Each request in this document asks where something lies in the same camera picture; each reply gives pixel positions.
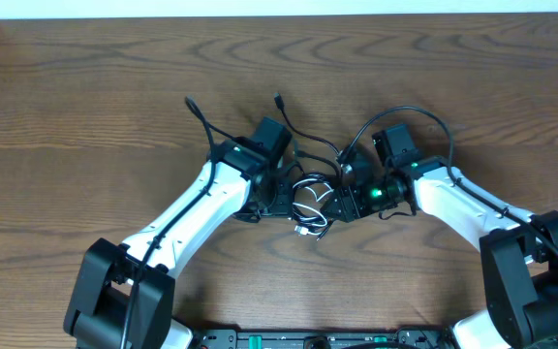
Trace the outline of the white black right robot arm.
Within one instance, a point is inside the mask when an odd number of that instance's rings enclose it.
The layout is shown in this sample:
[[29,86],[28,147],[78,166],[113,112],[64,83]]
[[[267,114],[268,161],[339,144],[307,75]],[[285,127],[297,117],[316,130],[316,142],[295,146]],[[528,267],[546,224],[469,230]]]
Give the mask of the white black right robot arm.
[[322,212],[352,222],[402,203],[438,218],[480,252],[486,308],[452,326],[456,347],[558,348],[558,211],[509,205],[431,157],[335,189]]

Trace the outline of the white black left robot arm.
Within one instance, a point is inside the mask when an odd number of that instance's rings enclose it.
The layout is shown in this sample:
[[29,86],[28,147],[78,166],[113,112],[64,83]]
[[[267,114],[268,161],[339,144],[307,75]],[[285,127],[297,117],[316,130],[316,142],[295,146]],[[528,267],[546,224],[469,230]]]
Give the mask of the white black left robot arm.
[[247,202],[277,203],[273,175],[288,144],[226,141],[158,218],[116,245],[85,252],[63,330],[85,348],[186,348],[193,332],[171,316],[175,281],[212,233]]

